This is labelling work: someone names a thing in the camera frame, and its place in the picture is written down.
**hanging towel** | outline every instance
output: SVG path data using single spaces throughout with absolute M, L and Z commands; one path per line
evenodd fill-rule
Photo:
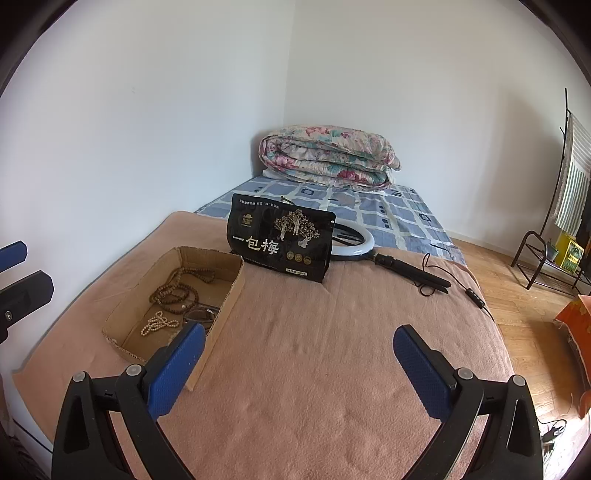
M 560 178 L 554 223 L 569 235 L 575 236 L 581 223 L 591 178 L 591 135 L 572 113 L 569 113 L 567 123 Z

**black snack bag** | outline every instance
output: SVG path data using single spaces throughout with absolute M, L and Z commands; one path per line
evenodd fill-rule
M 332 212 L 235 193 L 228 243 L 247 262 L 322 282 L 335 219 Z

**screw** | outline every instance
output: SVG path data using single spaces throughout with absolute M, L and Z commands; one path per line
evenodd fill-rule
M 513 383 L 515 385 L 517 385 L 518 387 L 524 387 L 525 386 L 525 378 L 523 378 L 521 375 L 514 375 L 513 376 Z
M 457 376 L 464 380 L 471 380 L 474 377 L 474 374 L 469 368 L 461 367 L 457 369 Z
M 74 374 L 74 376 L 72 377 L 72 380 L 74 382 L 81 382 L 84 380 L 86 374 L 84 372 L 78 372 L 76 374 Z
M 139 375 L 142 371 L 142 366 L 138 365 L 138 364 L 133 364 L 130 365 L 129 367 L 127 367 L 127 369 L 125 370 L 125 372 L 130 376 L 130 377 L 135 377 L 136 375 Z

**pink blanket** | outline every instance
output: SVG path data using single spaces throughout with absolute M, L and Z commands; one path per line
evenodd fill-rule
M 169 216 L 98 278 L 62 315 L 14 381 L 53 438 L 78 370 L 118 375 L 126 363 L 100 330 L 126 291 L 170 248 L 228 251 L 226 223 Z M 390 250 L 421 263 L 421 255 Z M 465 267 L 433 258 L 480 293 Z M 408 280 L 370 262 L 333 262 L 323 284 L 246 265 L 246 284 L 193 392 L 159 423 L 197 478 L 400 479 L 439 422 L 430 419 L 392 353 L 392 335 L 412 324 L 454 367 L 506 381 L 511 363 L 494 323 L 456 286 L 422 297 Z M 119 414 L 123 449 L 149 478 Z M 475 426 L 477 436 L 483 419 Z M 452 478 L 460 478 L 474 436 Z

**white wall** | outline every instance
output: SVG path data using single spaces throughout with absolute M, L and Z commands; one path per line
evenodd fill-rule
M 564 87 L 591 129 L 591 88 L 518 0 L 299 0 L 286 124 L 386 136 L 400 184 L 450 232 L 515 252 L 548 208 Z
M 0 346 L 5 384 L 169 213 L 252 177 L 255 137 L 283 120 L 293 11 L 293 0 L 78 0 L 37 41 L 0 98 L 0 245 L 29 249 L 0 287 L 44 270 L 55 293 Z

